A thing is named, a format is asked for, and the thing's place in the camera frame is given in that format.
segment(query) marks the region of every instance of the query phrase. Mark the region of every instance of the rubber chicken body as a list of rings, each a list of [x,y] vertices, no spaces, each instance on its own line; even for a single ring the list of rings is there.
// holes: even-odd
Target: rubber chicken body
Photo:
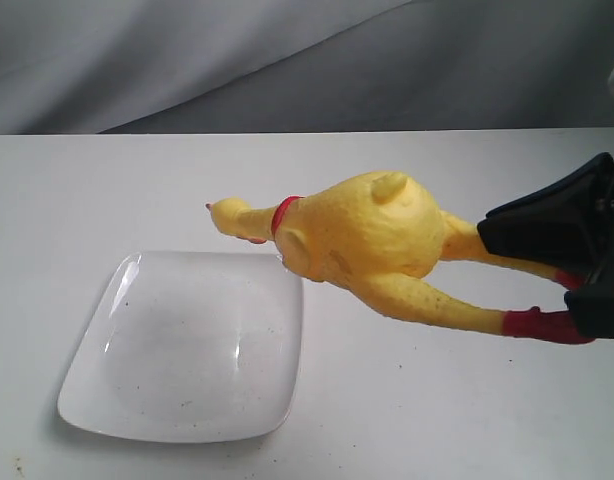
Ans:
[[[537,275],[571,288],[551,266],[489,254],[475,225],[441,210],[403,172],[355,176],[267,209],[238,198],[207,204],[217,229],[253,243],[274,241],[287,269],[348,290],[376,312],[438,327],[582,344],[567,312],[503,311],[453,298],[423,279],[439,261],[467,260]]]

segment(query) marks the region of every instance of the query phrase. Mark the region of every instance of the square glass plate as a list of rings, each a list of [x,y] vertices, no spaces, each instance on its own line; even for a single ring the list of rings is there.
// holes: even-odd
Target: square glass plate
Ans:
[[[134,440],[264,435],[289,413],[302,316],[302,280],[276,255],[136,253],[96,309],[58,411]]]

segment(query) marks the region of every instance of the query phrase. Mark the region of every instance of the yellow rubber chicken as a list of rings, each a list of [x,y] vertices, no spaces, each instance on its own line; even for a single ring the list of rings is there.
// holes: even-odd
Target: yellow rubber chicken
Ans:
[[[578,279],[551,266],[489,254],[475,225],[441,210],[405,173],[365,173],[273,208],[252,209],[238,198],[207,208],[223,234],[274,241],[288,270],[346,289],[384,316],[556,343],[593,340],[577,332],[568,312],[484,309],[426,283],[423,278],[441,260],[512,268],[566,288]]]

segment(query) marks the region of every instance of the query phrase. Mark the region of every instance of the red collar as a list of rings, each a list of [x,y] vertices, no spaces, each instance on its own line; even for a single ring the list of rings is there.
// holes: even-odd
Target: red collar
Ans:
[[[298,200],[299,198],[303,198],[303,197],[299,197],[296,195],[292,197],[287,197],[285,200],[282,201],[280,205],[278,205],[278,208],[274,212],[274,217],[271,219],[272,236],[274,237],[276,236],[276,230],[278,230],[278,227],[280,227],[280,222],[283,221],[283,217],[285,216],[285,212],[289,208],[289,205],[291,205],[292,202],[294,202],[294,200]]]

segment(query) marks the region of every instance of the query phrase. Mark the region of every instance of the white tabletop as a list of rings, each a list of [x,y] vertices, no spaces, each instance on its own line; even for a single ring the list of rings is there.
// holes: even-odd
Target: white tabletop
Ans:
[[[110,274],[139,250],[273,251],[203,205],[271,206],[401,169],[477,222],[596,153],[614,129],[261,136],[0,137],[0,479],[614,479],[614,341],[561,346],[382,318],[306,282],[296,397],[249,441],[159,445],[79,431],[56,399]],[[519,272],[430,281],[506,309],[564,308]]]

